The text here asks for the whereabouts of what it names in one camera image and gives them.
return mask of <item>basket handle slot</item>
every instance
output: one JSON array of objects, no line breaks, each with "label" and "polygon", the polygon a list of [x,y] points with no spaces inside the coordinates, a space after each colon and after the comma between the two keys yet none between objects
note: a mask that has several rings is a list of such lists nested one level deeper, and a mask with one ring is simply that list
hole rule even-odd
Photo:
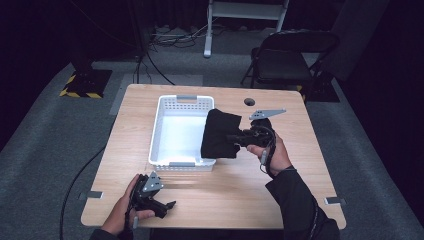
[{"label": "basket handle slot", "polygon": [[177,95],[177,102],[196,104],[197,96],[196,95]]},{"label": "basket handle slot", "polygon": [[195,167],[194,162],[170,162],[170,167]]}]

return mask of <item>metal clamp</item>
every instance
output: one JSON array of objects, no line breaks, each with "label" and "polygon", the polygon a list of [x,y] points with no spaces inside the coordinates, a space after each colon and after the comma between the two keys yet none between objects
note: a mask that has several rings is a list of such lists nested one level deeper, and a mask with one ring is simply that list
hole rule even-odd
[{"label": "metal clamp", "polygon": [[286,109],[277,109],[277,110],[256,110],[252,115],[250,115],[249,120],[258,120],[265,119],[280,113],[287,112]]},{"label": "metal clamp", "polygon": [[156,174],[155,171],[153,171],[150,174],[149,179],[147,179],[146,184],[144,185],[143,192],[153,192],[156,190],[160,190],[163,188],[163,184],[160,181],[160,178]]}]

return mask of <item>black cable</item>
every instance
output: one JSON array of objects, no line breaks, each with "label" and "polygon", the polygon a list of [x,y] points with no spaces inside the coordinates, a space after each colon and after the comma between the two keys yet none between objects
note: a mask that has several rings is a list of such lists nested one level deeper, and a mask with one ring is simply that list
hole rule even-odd
[{"label": "black cable", "polygon": [[[115,120],[113,120],[112,126],[109,130],[109,136],[112,133],[113,125],[115,124]],[[74,177],[74,179],[71,182],[71,185],[68,188],[68,191],[66,192],[65,199],[63,200],[62,204],[62,210],[60,212],[60,224],[59,224],[59,238],[60,240],[63,240],[63,220],[65,216],[65,208],[66,208],[66,202],[68,201],[69,194],[71,193],[72,187],[74,186],[75,182],[77,181],[78,177],[81,175],[81,173],[85,170],[85,168],[94,160],[96,157],[105,150],[106,144],[93,156],[88,160],[88,162],[80,169],[80,171],[77,173],[77,175]]]},{"label": "black cable", "polygon": [[312,198],[314,199],[315,214],[314,214],[314,222],[312,223],[312,229],[311,229],[311,232],[309,234],[309,240],[311,240],[314,237],[315,229],[317,227],[318,212],[319,212],[318,202],[317,202],[315,197],[312,197]]},{"label": "black cable", "polygon": [[149,49],[148,49],[148,50],[151,50],[151,51],[153,51],[153,52],[159,52],[159,51],[156,49],[155,44],[149,44]]},{"label": "black cable", "polygon": [[152,41],[152,44],[154,45],[158,45],[161,47],[176,47],[176,48],[187,48],[187,47],[193,47],[196,45],[195,40],[198,38],[198,36],[194,35],[195,33],[192,34],[187,34],[187,35],[183,35],[183,36],[178,36],[178,37],[174,37],[174,38],[168,38],[165,40],[161,40],[158,41],[158,39],[155,39],[154,41]]},{"label": "black cable", "polygon": [[148,71],[149,67],[147,67],[147,65],[143,61],[141,61],[141,63],[143,63],[143,65],[146,67],[146,75],[150,79],[150,84],[153,84],[152,76],[150,76],[150,73]]},{"label": "black cable", "polygon": [[159,29],[160,28],[155,28],[155,33],[156,33],[155,36],[157,36],[157,38],[155,39],[156,41],[159,41],[159,39],[161,39],[163,37],[162,35],[165,35],[165,34],[172,31],[169,27],[166,27],[167,30],[165,32],[161,32],[161,31],[159,31]]},{"label": "black cable", "polygon": [[271,136],[270,141],[268,142],[267,146],[265,147],[265,149],[268,151],[267,152],[267,156],[266,156],[266,160],[265,160],[265,164],[264,164],[265,171],[262,169],[262,164],[259,165],[259,169],[263,173],[268,174],[272,179],[274,179],[274,177],[273,177],[273,175],[271,173],[271,170],[270,170],[270,164],[271,164],[272,157],[274,155],[274,151],[275,151],[276,144],[277,144],[277,139],[275,137],[275,132],[274,132],[273,129],[269,129],[269,128],[265,127],[265,126],[257,126],[257,125],[255,125],[254,127],[264,130],[265,132],[267,132],[268,135]]},{"label": "black cable", "polygon": [[141,59],[138,60],[137,68],[136,68],[136,71],[137,71],[137,84],[140,84],[140,63],[141,63]]},{"label": "black cable", "polygon": [[138,78],[138,72],[139,72],[139,68],[140,68],[140,60],[137,60],[137,65],[135,66],[135,70],[133,72],[133,83],[136,83],[134,81],[134,75],[137,74],[137,84],[139,83],[139,78]]},{"label": "black cable", "polygon": [[166,81],[168,81],[170,84],[175,85],[175,83],[173,83],[171,80],[169,80],[165,75],[163,75],[163,73],[156,67],[155,63],[152,61],[152,58],[150,58],[150,54],[149,51],[146,51],[147,57],[149,58],[150,62],[152,63],[153,67],[155,67],[156,71],[158,71],[158,73],[160,75],[162,75],[163,78],[165,78]]}]

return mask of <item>sleeve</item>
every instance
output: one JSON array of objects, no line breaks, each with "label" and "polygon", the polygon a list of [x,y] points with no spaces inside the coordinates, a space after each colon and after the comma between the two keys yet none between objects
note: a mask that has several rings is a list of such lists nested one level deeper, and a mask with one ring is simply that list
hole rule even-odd
[{"label": "sleeve", "polygon": [[118,238],[102,229],[96,229],[91,234],[90,240],[118,240]]},{"label": "sleeve", "polygon": [[316,206],[314,196],[293,167],[282,171],[266,187],[280,206],[285,240],[310,239],[313,228],[314,239],[340,239],[336,221]]}]

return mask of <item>hand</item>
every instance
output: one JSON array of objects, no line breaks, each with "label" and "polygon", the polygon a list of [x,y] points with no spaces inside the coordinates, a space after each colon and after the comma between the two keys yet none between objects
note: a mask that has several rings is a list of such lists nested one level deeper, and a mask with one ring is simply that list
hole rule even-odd
[{"label": "hand", "polygon": [[[125,213],[127,212],[128,204],[130,202],[130,195],[135,187],[135,184],[138,180],[138,174],[133,178],[130,184],[125,190],[125,194],[116,202],[112,211],[109,214],[109,217],[106,219],[105,223],[101,227],[102,230],[109,232],[115,236],[118,236],[120,232],[124,230],[125,227]],[[152,210],[143,210],[136,212],[134,209],[131,209],[130,212],[130,226],[133,224],[134,217],[137,216],[138,219],[146,219],[155,216],[155,212]]]},{"label": "hand", "polygon": [[[277,176],[282,170],[290,167],[292,163],[290,162],[286,146],[283,143],[283,139],[281,139],[277,133],[275,133],[275,138],[275,152],[271,159],[270,172],[272,175]],[[262,152],[264,150],[263,147],[256,145],[249,145],[246,147],[246,149],[247,151],[258,156],[258,158],[262,156]]]}]

